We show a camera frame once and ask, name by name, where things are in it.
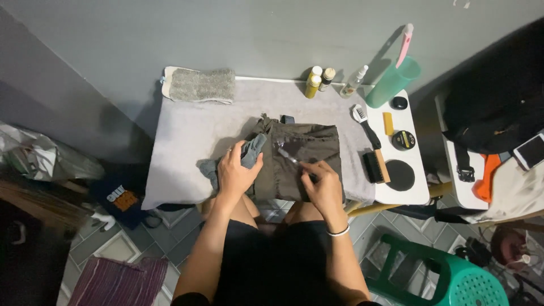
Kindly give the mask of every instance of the green cup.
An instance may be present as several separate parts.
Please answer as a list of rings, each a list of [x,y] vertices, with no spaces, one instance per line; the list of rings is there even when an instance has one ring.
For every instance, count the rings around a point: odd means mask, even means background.
[[[391,100],[421,74],[421,67],[409,56],[404,58],[398,68],[395,65],[393,63],[387,68],[376,86],[364,98],[371,108],[378,108]]]

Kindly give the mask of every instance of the purple rug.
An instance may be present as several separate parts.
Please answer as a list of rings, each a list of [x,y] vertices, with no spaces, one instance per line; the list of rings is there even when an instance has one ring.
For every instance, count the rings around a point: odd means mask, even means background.
[[[167,259],[138,264],[91,257],[68,306],[151,306],[166,277]]]

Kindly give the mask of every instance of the gray wall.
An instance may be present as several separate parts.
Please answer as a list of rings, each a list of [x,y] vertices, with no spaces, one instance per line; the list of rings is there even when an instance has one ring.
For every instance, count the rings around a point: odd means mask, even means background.
[[[412,22],[409,54],[423,69],[408,88],[413,92],[544,15],[542,0],[472,0],[465,9],[466,2],[0,0],[150,135],[160,108],[156,80],[167,65],[297,78],[319,64],[345,76],[371,62],[399,26]],[[397,40],[386,58],[398,49]],[[373,63],[375,70],[388,61]]]
[[[0,8],[0,120],[111,162],[146,161],[149,137]]]

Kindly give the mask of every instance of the buckle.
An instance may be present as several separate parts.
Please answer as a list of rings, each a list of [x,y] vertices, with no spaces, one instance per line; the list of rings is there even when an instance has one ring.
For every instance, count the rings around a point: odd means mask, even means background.
[[[474,182],[474,168],[472,168],[471,166],[468,166],[464,169],[457,166],[457,174],[459,174],[459,180],[461,180],[462,182]]]

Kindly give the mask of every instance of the green plastic stool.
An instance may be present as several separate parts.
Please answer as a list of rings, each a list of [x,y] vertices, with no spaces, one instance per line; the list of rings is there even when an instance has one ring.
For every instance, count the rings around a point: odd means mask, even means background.
[[[378,279],[367,278],[371,292],[404,306],[508,306],[508,297],[495,276],[488,271],[455,255],[383,235],[382,242],[390,244],[384,267]],[[440,274],[435,294],[431,300],[411,294],[389,281],[391,269],[398,252],[410,254],[432,267]]]

